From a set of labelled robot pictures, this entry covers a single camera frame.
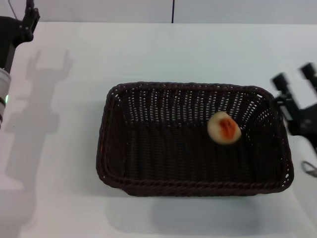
white table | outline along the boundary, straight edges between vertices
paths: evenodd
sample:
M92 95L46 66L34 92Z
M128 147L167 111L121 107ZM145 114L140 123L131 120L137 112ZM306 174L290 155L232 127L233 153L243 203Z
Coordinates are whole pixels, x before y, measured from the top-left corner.
M257 85L286 72L300 104L316 100L297 68L317 62L317 25L39 23L12 68L0 131L0 238L315 238L317 164L289 137L285 192L230 198L135 198L95 170L109 89L123 82Z

dark brown wicker basket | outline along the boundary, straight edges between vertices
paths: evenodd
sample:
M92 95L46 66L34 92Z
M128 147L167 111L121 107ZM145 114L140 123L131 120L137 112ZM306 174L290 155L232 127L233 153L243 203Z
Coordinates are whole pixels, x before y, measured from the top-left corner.
M294 178L282 115L264 89L225 84L127 83L107 96L97 171L135 196L281 192ZM219 145L207 122L226 111L242 130Z

